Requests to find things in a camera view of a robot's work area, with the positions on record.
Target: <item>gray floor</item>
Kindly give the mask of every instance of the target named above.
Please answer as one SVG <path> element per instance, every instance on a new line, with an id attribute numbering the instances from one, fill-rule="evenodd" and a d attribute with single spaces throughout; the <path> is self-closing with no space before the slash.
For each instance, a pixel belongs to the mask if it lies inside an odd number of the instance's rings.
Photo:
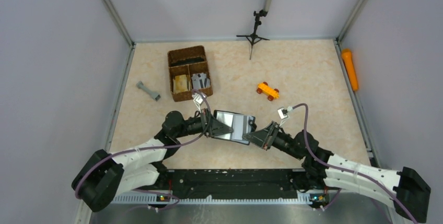
<path id="1" fill-rule="evenodd" d="M 156 214 L 136 205 L 111 204 L 94 214 L 91 224 L 227 224 L 227 223 L 388 223 L 369 198 L 342 193 L 325 212 L 312 211 L 306 205 L 182 205 Z"/>

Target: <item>metal corner post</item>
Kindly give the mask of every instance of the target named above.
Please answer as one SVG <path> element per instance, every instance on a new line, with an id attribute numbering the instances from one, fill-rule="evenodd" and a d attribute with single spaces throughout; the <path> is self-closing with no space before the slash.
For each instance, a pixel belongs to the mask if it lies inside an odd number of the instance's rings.
<path id="1" fill-rule="evenodd" d="M 128 43 L 129 46 L 134 45 L 134 41 L 132 40 L 131 36 L 129 35 L 122 19 L 120 18 L 119 14 L 117 13 L 117 10 L 115 9 L 114 5 L 112 4 L 111 0 L 102 0 L 104 6 L 106 7 L 106 10 L 108 10 L 109 15 L 111 16 L 112 20 L 114 21 L 115 26 L 119 30 L 120 34 L 123 36 L 125 41 Z"/>
<path id="2" fill-rule="evenodd" d="M 366 2 L 368 0 L 358 0 L 355 4 L 354 8 L 352 9 L 351 14 L 349 15 L 348 19 L 346 20 L 345 25 L 343 26 L 342 30 L 340 31 L 339 35 L 337 36 L 337 42 L 339 44 L 342 43 L 343 39 L 346 37 L 347 33 L 349 32 L 349 29 L 351 28 L 352 24 L 354 23 L 355 19 L 358 17 L 358 14 L 362 10 L 362 8 L 365 6 Z"/>

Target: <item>tripod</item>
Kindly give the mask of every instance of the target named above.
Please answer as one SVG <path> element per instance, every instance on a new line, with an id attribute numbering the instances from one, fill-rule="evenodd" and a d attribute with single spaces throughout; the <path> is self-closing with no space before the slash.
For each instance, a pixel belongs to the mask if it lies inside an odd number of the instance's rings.
<path id="1" fill-rule="evenodd" d="M 249 41 L 249 43 L 251 43 L 251 53 L 249 54 L 249 59 L 252 58 L 252 49 L 254 48 L 255 44 L 259 43 L 261 40 L 269 40 L 257 35 L 257 29 L 259 25 L 262 24 L 262 22 L 260 21 L 260 17 L 266 17 L 266 14 L 267 12 L 263 10 L 261 10 L 258 13 L 254 11 L 254 16 L 255 16 L 254 32 L 251 33 L 250 35 L 237 35 L 237 37 L 245 37 Z"/>

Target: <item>yellow toy truck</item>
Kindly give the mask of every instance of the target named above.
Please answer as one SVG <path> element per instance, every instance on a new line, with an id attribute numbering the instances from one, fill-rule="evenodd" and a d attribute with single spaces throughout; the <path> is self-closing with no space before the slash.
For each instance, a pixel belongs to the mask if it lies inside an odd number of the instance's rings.
<path id="1" fill-rule="evenodd" d="M 267 85 L 267 82 L 262 82 L 258 85 L 257 88 L 257 93 L 264 93 L 265 95 L 267 95 L 267 100 L 268 101 L 273 101 L 274 99 L 278 99 L 280 97 L 280 95 L 278 94 L 280 91 L 275 88 L 272 89 Z"/>

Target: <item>gray wall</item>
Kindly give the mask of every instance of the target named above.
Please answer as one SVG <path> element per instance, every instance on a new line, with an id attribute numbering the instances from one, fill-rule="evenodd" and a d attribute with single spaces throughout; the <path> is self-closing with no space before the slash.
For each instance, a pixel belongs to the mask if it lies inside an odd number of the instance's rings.
<path id="1" fill-rule="evenodd" d="M 234 39 L 252 33 L 264 0 L 112 0 L 135 41 Z M 259 35 L 332 38 L 357 0 L 273 0 Z"/>
<path id="2" fill-rule="evenodd" d="M 100 0 L 0 0 L 1 223 L 72 223 L 129 47 Z"/>
<path id="3" fill-rule="evenodd" d="M 443 0 L 369 0 L 343 43 L 382 163 L 433 190 L 428 223 L 443 218 L 442 16 Z"/>

